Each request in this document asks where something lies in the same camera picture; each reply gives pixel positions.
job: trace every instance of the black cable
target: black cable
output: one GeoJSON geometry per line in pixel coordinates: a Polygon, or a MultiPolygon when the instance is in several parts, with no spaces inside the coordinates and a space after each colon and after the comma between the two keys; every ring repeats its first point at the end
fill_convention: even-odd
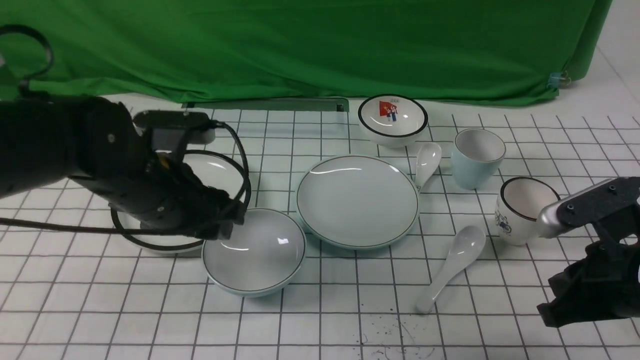
{"type": "MultiPolygon", "coordinates": [[[[12,25],[0,26],[0,36],[7,35],[7,34],[26,35],[36,40],[44,48],[45,54],[47,55],[47,66],[40,71],[25,75],[20,81],[20,84],[18,85],[18,89],[21,96],[23,97],[31,97],[31,96],[45,94],[40,92],[32,92],[31,90],[29,90],[29,82],[35,77],[46,74],[53,67],[54,57],[53,57],[53,51],[51,49],[51,45],[49,41],[39,31],[25,25],[12,24],[12,25]]],[[[248,160],[244,152],[244,147],[242,146],[242,143],[240,142],[240,139],[238,138],[238,135],[233,130],[233,128],[224,122],[218,122],[214,120],[213,123],[211,124],[211,128],[214,129],[217,127],[222,127],[223,129],[226,129],[231,134],[231,137],[234,139],[235,143],[238,146],[240,157],[242,158],[243,169],[244,169],[244,171],[242,171],[243,183],[242,183],[242,186],[240,187],[240,190],[238,191],[238,194],[236,194],[236,196],[234,197],[234,202],[239,201],[243,193],[247,193],[247,194],[250,193],[248,160]]],[[[186,229],[186,230],[183,229],[182,231],[179,231],[179,232],[172,231],[172,230],[124,229],[124,228],[117,229],[117,228],[107,228],[107,227],[86,227],[86,226],[73,226],[73,225],[62,225],[62,224],[47,224],[45,222],[35,222],[35,221],[19,220],[19,219],[11,219],[11,218],[0,218],[0,225],[30,227],[35,229],[51,230],[51,231],[69,231],[73,233],[119,234],[123,236],[128,236],[128,235],[176,236],[176,235],[185,235],[188,233],[196,234],[200,230],[206,229],[207,227],[214,225],[216,222],[220,221],[221,218],[227,215],[227,213],[231,211],[233,207],[234,207],[234,204],[233,202],[231,202],[229,205],[227,205],[218,213],[217,218],[208,222],[204,222],[200,225],[196,225],[190,229],[186,229]]]]}
{"type": "MultiPolygon", "coordinates": [[[[227,163],[230,163],[234,168],[236,168],[236,170],[241,174],[247,174],[248,176],[248,168],[242,168],[240,165],[238,165],[236,163],[235,160],[233,160],[232,158],[229,158],[228,156],[224,155],[224,154],[219,154],[217,152],[213,152],[213,151],[207,151],[207,150],[187,150],[185,153],[185,155],[188,154],[200,154],[200,155],[209,155],[209,156],[215,156],[218,158],[221,158],[223,160],[225,160],[227,163]]],[[[249,181],[248,177],[247,177],[247,187],[244,189],[244,206],[248,207],[249,206],[249,202],[251,201],[251,182],[249,181]]],[[[111,220],[113,221],[113,225],[116,227],[116,229],[120,229],[120,230],[126,230],[126,228],[124,226],[122,226],[122,223],[120,221],[120,217],[118,216],[119,212],[116,209],[111,209],[111,220]]],[[[130,234],[122,234],[122,236],[129,240],[131,243],[139,246],[139,247],[143,247],[145,249],[149,249],[149,250],[153,250],[153,251],[158,251],[158,252],[181,252],[181,251],[186,251],[186,250],[191,250],[194,249],[196,247],[202,246],[202,244],[204,243],[204,240],[197,240],[191,243],[186,243],[186,244],[181,244],[181,245],[156,245],[153,243],[148,243],[145,242],[143,240],[140,240],[138,238],[135,238],[134,236],[130,235],[130,234]]]]}
{"type": "Polygon", "coordinates": [[[0,36],[8,35],[8,34],[26,35],[32,38],[33,40],[36,40],[43,47],[45,54],[47,55],[47,66],[40,71],[36,71],[32,74],[25,75],[22,78],[22,80],[20,80],[20,83],[18,85],[18,91],[20,92],[20,95],[23,97],[31,97],[34,95],[44,94],[41,92],[32,92],[31,90],[29,90],[29,82],[38,76],[46,74],[53,67],[53,59],[54,59],[53,51],[51,50],[51,45],[49,44],[49,41],[39,31],[25,25],[0,26],[0,36]]]}
{"type": "MultiPolygon", "coordinates": [[[[240,187],[240,190],[238,191],[238,193],[236,194],[236,196],[234,197],[234,202],[236,201],[240,201],[240,197],[242,197],[243,192],[247,189],[247,186],[249,184],[249,161],[246,158],[246,153],[244,152],[244,147],[242,146],[242,143],[240,142],[240,138],[238,137],[238,134],[236,133],[236,131],[233,129],[233,127],[230,127],[226,122],[219,122],[214,120],[214,124],[213,124],[213,128],[215,127],[222,127],[223,129],[226,129],[230,134],[231,137],[234,139],[234,142],[236,143],[236,145],[238,146],[238,152],[240,153],[240,158],[242,159],[242,167],[244,169],[243,173],[242,173],[242,178],[243,178],[243,183],[242,186],[240,187]]],[[[216,222],[220,221],[221,218],[224,218],[225,215],[227,215],[227,213],[229,211],[231,211],[231,209],[233,209],[234,204],[233,202],[230,202],[229,205],[227,205],[226,208],[223,208],[220,213],[218,213],[218,218],[208,221],[208,222],[204,222],[200,225],[196,225],[194,227],[192,227],[191,229],[188,229],[189,232],[193,231],[194,233],[199,232],[200,230],[204,230],[207,227],[215,224],[216,222]]]]}
{"type": "MultiPolygon", "coordinates": [[[[241,171],[241,175],[243,177],[243,183],[240,187],[240,190],[234,197],[234,201],[239,201],[242,197],[243,193],[250,193],[250,181],[249,181],[249,165],[248,160],[246,158],[246,153],[244,151],[244,147],[240,142],[240,138],[238,137],[235,130],[230,127],[228,124],[224,122],[214,121],[212,123],[212,128],[222,127],[226,129],[231,137],[234,139],[236,145],[238,146],[238,152],[240,153],[240,157],[242,158],[243,163],[243,171],[241,171]]],[[[181,231],[175,230],[155,230],[155,229],[118,229],[118,228],[108,228],[108,227],[86,227],[86,226],[74,226],[74,225],[62,225],[62,224],[48,224],[45,222],[35,222],[30,220],[19,220],[12,218],[0,218],[0,225],[6,226],[19,226],[19,227],[30,227],[34,229],[40,230],[51,230],[51,231],[67,231],[71,233],[90,233],[90,234],[117,234],[117,235],[152,235],[152,236],[176,236],[183,235],[188,236],[188,234],[195,234],[202,229],[206,229],[209,226],[212,226],[220,221],[231,209],[234,207],[233,202],[224,207],[219,213],[218,216],[210,221],[204,222],[200,225],[196,225],[189,229],[181,229],[181,231]]]]}

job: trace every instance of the plate rim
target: plate rim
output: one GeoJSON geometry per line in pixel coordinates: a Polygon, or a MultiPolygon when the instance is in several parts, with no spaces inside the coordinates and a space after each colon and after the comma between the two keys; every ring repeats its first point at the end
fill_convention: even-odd
{"type": "Polygon", "coordinates": [[[323,163],[326,163],[328,161],[331,160],[336,160],[339,158],[367,158],[367,159],[372,159],[372,160],[376,160],[376,161],[380,161],[382,163],[385,163],[389,166],[393,166],[392,164],[380,159],[380,158],[375,158],[373,156],[367,156],[367,155],[358,155],[358,154],[347,154],[347,155],[338,155],[338,156],[332,156],[331,158],[325,159],[325,160],[321,160],[318,163],[314,164],[313,166],[311,166],[311,168],[309,168],[309,170],[307,172],[305,172],[305,175],[302,177],[302,179],[300,179],[300,182],[298,183],[298,187],[296,188],[296,211],[298,212],[298,216],[300,217],[300,219],[302,220],[302,222],[305,224],[305,226],[314,234],[316,235],[318,238],[336,246],[336,247],[340,247],[343,249],[349,249],[349,250],[367,250],[367,249],[377,249],[380,247],[384,247],[384,246],[388,246],[391,243],[394,243],[397,240],[400,240],[404,235],[406,235],[411,228],[413,227],[413,225],[415,225],[415,221],[416,219],[418,219],[418,217],[420,216],[420,193],[418,192],[418,189],[415,187],[415,183],[411,180],[411,178],[405,174],[403,171],[398,169],[398,172],[402,175],[404,175],[404,177],[407,179],[407,181],[409,181],[409,183],[411,184],[412,188],[413,188],[413,192],[415,193],[415,203],[416,203],[416,209],[415,209],[415,216],[413,218],[413,221],[411,222],[411,225],[409,225],[407,227],[407,229],[397,235],[395,238],[391,239],[391,240],[387,240],[383,243],[377,243],[375,245],[366,245],[366,246],[358,246],[358,245],[348,245],[348,244],[344,244],[344,243],[340,243],[337,242],[335,240],[331,240],[325,236],[323,236],[322,234],[320,234],[317,230],[315,230],[313,227],[311,227],[307,220],[305,220],[305,217],[302,215],[302,212],[300,211],[300,203],[299,203],[299,197],[300,197],[300,186],[302,185],[302,182],[304,182],[305,178],[307,177],[307,175],[309,175],[311,173],[311,170],[315,169],[316,167],[318,167],[319,165],[322,165],[323,163]]]}

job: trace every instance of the bowl with black rim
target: bowl with black rim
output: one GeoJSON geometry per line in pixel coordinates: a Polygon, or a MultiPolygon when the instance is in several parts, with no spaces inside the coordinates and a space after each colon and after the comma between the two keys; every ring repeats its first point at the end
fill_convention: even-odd
{"type": "Polygon", "coordinates": [[[360,129],[372,142],[403,147],[421,138],[427,129],[427,111],[417,101],[401,95],[377,95],[358,109],[360,129]]]}

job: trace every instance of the white plate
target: white plate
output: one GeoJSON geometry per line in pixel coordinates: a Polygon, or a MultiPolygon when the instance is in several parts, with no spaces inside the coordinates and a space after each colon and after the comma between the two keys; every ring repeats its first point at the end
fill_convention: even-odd
{"type": "Polygon", "coordinates": [[[205,241],[202,261],[213,282],[240,296],[265,296],[282,289],[300,269],[305,233],[287,215],[250,209],[229,240],[205,241]]]}
{"type": "Polygon", "coordinates": [[[404,173],[367,156],[339,156],[315,165],[296,196],[298,213],[318,237],[347,249],[390,245],[418,217],[418,192],[404,173]]]}
{"type": "MultiPolygon", "coordinates": [[[[220,190],[225,190],[230,197],[235,197],[242,186],[243,177],[227,160],[214,154],[189,154],[184,156],[184,162],[187,163],[193,173],[206,186],[213,186],[220,190]]],[[[125,229],[139,229],[140,221],[136,220],[129,214],[118,212],[118,218],[125,229]]],[[[188,252],[199,249],[202,241],[189,236],[153,236],[153,235],[136,235],[141,244],[137,244],[145,249],[153,250],[160,253],[175,254],[178,252],[188,252]],[[181,249],[158,249],[157,247],[181,247],[181,249]]]]}

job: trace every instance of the white bowl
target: white bowl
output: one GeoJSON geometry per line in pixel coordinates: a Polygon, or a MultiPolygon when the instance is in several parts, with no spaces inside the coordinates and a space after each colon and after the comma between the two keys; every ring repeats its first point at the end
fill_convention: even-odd
{"type": "Polygon", "coordinates": [[[396,167],[367,156],[338,156],[315,165],[296,194],[298,214],[323,239],[346,249],[388,246],[419,214],[418,191],[396,167]]]}
{"type": "MultiPolygon", "coordinates": [[[[242,167],[222,154],[189,150],[184,156],[193,173],[207,186],[225,190],[235,197],[242,186],[242,167]]],[[[139,229],[140,221],[127,213],[118,212],[118,219],[125,229],[139,229]]],[[[136,235],[128,238],[133,244],[160,254],[176,254],[199,249],[202,240],[189,236],[136,235]]]]}
{"type": "Polygon", "coordinates": [[[202,261],[209,278],[227,292],[260,297],[287,285],[305,258],[300,226],[271,209],[249,209],[229,240],[205,241],[202,261]]]}
{"type": "Polygon", "coordinates": [[[368,98],[360,105],[358,118],[364,135],[385,147],[402,147],[415,142],[429,121],[420,104],[400,95],[368,98]]]}

